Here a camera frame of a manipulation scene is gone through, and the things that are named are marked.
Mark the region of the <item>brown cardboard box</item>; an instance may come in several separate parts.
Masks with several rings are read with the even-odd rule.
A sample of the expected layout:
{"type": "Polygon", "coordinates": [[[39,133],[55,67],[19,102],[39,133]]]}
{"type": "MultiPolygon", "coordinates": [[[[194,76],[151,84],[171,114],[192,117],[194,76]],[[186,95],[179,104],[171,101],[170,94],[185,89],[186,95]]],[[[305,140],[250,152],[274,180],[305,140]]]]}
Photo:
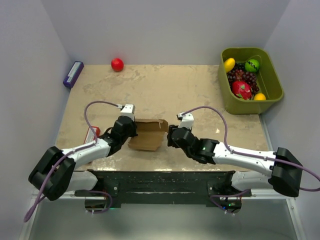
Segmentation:
{"type": "Polygon", "coordinates": [[[164,119],[136,118],[137,136],[132,137],[128,147],[137,151],[156,151],[168,133],[169,124],[164,119]]]}

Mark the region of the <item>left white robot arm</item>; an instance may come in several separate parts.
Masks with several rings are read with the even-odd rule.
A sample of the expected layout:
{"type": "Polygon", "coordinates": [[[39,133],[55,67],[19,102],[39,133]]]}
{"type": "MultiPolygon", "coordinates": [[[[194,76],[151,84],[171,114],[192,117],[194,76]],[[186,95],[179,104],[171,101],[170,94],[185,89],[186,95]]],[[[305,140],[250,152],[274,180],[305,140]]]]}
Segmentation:
{"type": "Polygon", "coordinates": [[[105,132],[96,140],[75,148],[50,147],[31,171],[28,181],[50,201],[60,198],[65,192],[86,190],[99,196],[104,184],[87,171],[76,172],[78,167],[117,153],[128,138],[137,136],[134,117],[121,115],[111,132],[105,132]]]}

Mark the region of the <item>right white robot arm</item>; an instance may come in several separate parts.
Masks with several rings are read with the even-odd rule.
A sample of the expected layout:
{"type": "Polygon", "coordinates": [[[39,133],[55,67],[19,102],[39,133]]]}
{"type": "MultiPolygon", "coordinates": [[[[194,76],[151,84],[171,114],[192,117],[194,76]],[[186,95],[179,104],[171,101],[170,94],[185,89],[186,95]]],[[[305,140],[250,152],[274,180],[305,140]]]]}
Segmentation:
{"type": "Polygon", "coordinates": [[[302,164],[286,148],[277,151],[256,151],[226,147],[223,142],[197,138],[190,129],[170,125],[167,145],[182,149],[185,155],[200,164],[231,165],[247,169],[236,171],[223,183],[223,192],[230,197],[251,189],[273,189],[286,197],[296,198],[300,192],[302,164]]]}

